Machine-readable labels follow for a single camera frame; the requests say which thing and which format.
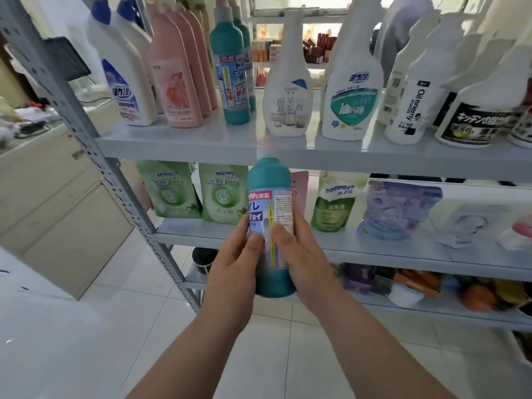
shelf post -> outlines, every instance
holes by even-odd
[[[122,174],[119,160],[107,158],[102,154],[95,142],[99,138],[98,131],[83,110],[68,82],[54,64],[46,50],[45,43],[20,0],[0,0],[0,30],[13,47],[16,58],[44,88],[48,99],[63,119],[65,126],[76,137],[83,151],[109,183],[185,299],[194,311],[197,311],[200,307],[197,296],[190,288],[183,286],[185,278],[170,254],[170,250],[156,241],[156,229]]]

blue bottle cap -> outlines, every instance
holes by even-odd
[[[120,0],[118,6],[116,7],[116,13],[122,18],[127,19],[128,21],[135,21],[135,7],[133,7],[133,1],[131,0]]]
[[[94,19],[102,24],[109,25],[111,23],[111,9],[108,0],[94,0],[90,13]]]

teal cleaning bottle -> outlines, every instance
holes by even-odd
[[[223,116],[230,124],[243,124],[251,119],[247,96],[244,39],[232,21],[227,0],[216,0],[216,27],[211,32],[211,49],[220,86]]]
[[[264,253],[257,266],[256,294],[280,298],[294,294],[296,288],[288,274],[288,265],[270,238],[270,227],[281,223],[294,232],[292,216],[292,179],[290,170],[272,157],[267,141],[257,151],[259,161],[249,170],[249,229],[264,236]]]
[[[251,38],[249,37],[249,29],[242,22],[242,12],[236,0],[227,0],[233,13],[233,23],[242,32],[244,39],[244,66],[246,67],[246,81],[247,81],[247,96],[249,98],[249,108],[254,112],[257,107],[257,99],[255,97],[255,83],[253,79],[253,61],[251,60]]]

white shelf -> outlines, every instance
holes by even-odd
[[[203,290],[206,287],[206,283],[207,276],[199,273],[196,266],[192,265],[188,275],[185,277],[185,286],[187,288]],[[425,315],[434,319],[477,322],[492,328],[532,330],[532,318],[517,310],[476,313],[464,307],[455,295],[445,291],[436,300],[425,298],[415,309],[400,308],[389,301],[387,297],[375,293],[368,295],[350,294],[369,310],[373,308],[384,308],[391,311]],[[292,295],[284,299],[298,301],[297,295]]]
[[[164,219],[155,235],[167,245],[219,249],[234,226],[203,220]],[[333,262],[411,268],[456,275],[475,275],[532,282],[529,252],[509,252],[496,243],[478,249],[452,249],[427,239],[380,241],[360,235],[355,227],[335,233],[313,230],[320,247]]]
[[[304,24],[341,24],[345,15],[313,15],[303,17]],[[250,24],[284,24],[282,16],[252,16],[247,20]]]
[[[263,90],[257,89],[257,111],[240,126],[227,124],[221,107],[195,129],[173,129],[161,115],[152,126],[133,127],[119,121],[96,139],[109,157],[132,160],[179,160],[211,164],[254,165],[256,144],[267,130],[262,119]],[[532,153],[499,136],[485,149],[444,145],[430,132],[411,146],[390,142],[385,127],[375,122],[362,141],[329,140],[319,126],[320,90],[314,90],[314,111],[306,135],[274,137],[277,157],[292,168],[393,173],[443,178],[532,181]]]
[[[271,68],[273,67],[275,63],[271,62],[253,62],[253,65],[255,67],[262,67],[262,68]],[[307,63],[307,68],[310,68],[312,70],[325,70],[327,67],[327,63],[321,63],[321,64],[314,64],[314,63]]]

finger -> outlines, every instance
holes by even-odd
[[[297,241],[308,251],[313,254],[322,254],[320,246],[316,242],[309,223],[303,217],[299,207],[294,203],[292,207],[294,213],[294,233]]]
[[[279,247],[279,251],[289,266],[298,266],[304,262],[308,251],[296,241],[296,237],[289,233],[282,224],[275,223],[271,227],[270,236]]]
[[[242,251],[243,246],[246,244],[247,228],[249,227],[249,216],[244,215],[233,232],[226,238],[222,247],[218,251],[216,261],[222,266],[229,266],[233,263]]]
[[[239,266],[255,274],[259,257],[264,249],[264,238],[259,234],[252,234],[242,249],[242,253],[236,259],[233,266]]]

